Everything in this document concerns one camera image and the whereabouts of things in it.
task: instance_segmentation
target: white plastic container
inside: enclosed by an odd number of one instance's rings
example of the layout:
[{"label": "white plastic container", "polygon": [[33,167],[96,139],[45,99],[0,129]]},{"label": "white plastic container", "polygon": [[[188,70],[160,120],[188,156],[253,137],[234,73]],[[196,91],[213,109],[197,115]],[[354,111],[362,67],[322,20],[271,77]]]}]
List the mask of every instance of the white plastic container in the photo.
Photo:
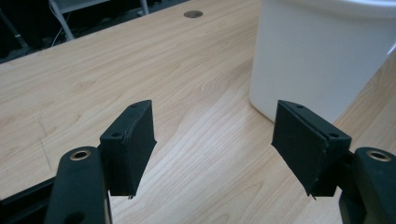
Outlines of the white plastic container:
[{"label": "white plastic container", "polygon": [[271,120],[281,99],[334,122],[395,42],[396,0],[262,0],[250,101]]}]

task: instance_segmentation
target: brass insert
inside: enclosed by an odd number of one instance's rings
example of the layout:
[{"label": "brass insert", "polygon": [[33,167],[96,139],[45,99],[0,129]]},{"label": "brass insert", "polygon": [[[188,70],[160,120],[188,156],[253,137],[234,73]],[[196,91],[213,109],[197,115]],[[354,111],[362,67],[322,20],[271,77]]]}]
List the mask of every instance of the brass insert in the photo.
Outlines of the brass insert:
[{"label": "brass insert", "polygon": [[388,156],[387,154],[380,152],[380,151],[369,150],[369,151],[367,151],[367,155],[377,161],[391,161],[392,160],[392,158],[390,156]]},{"label": "brass insert", "polygon": [[79,151],[73,153],[70,156],[70,160],[82,161],[82,160],[87,159],[90,155],[91,155],[91,152],[89,150],[83,149],[83,150],[79,150]]}]

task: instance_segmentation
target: black plastic bracket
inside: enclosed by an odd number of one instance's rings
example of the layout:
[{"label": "black plastic bracket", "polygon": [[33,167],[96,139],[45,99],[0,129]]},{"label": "black plastic bracket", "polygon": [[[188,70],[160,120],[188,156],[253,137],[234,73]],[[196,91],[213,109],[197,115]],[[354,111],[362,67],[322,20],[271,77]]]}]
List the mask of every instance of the black plastic bracket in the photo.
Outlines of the black plastic bracket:
[{"label": "black plastic bracket", "polygon": [[156,144],[151,101],[128,106],[100,140],[65,153],[54,178],[0,201],[1,223],[111,223],[107,192],[135,196]]},{"label": "black plastic bracket", "polygon": [[348,150],[351,138],[314,112],[279,101],[272,145],[312,196],[338,186],[344,223],[396,223],[396,157],[387,151]]}]

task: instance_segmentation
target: round hole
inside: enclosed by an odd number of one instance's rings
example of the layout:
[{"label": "round hole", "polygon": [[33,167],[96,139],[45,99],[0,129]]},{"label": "round hole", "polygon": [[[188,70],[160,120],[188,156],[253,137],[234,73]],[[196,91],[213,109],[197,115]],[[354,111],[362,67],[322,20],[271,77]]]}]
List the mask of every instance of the round hole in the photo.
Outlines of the round hole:
[{"label": "round hole", "polygon": [[367,151],[367,155],[377,161],[391,161],[392,160],[392,158],[389,155],[382,153],[380,151],[369,150],[369,151]]},{"label": "round hole", "polygon": [[340,135],[338,135],[338,133],[329,133],[329,136],[331,136],[331,137],[339,137]]},{"label": "round hole", "polygon": [[122,133],[113,133],[111,134],[112,137],[120,137],[122,135]]},{"label": "round hole", "polygon": [[70,160],[72,161],[82,161],[87,159],[91,155],[91,152],[89,150],[80,150],[75,153],[73,153],[70,156]]},{"label": "round hole", "polygon": [[192,19],[202,17],[203,15],[204,13],[202,11],[197,11],[197,10],[187,11],[186,13],[184,13],[185,17]]},{"label": "round hole", "polygon": [[85,218],[83,212],[74,212],[64,219],[64,224],[78,224],[81,223]]}]

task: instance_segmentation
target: table surface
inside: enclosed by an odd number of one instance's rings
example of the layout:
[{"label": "table surface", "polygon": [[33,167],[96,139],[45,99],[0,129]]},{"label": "table surface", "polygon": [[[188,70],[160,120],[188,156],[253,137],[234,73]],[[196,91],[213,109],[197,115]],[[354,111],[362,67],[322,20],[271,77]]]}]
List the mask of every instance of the table surface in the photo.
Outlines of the table surface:
[{"label": "table surface", "polygon": [[[183,17],[202,10],[197,19]],[[341,223],[307,197],[249,102],[259,0],[191,0],[0,65],[0,197],[56,175],[59,159],[135,102],[153,101],[158,141],[115,223]],[[396,153],[396,54],[334,124],[351,149]]]}]

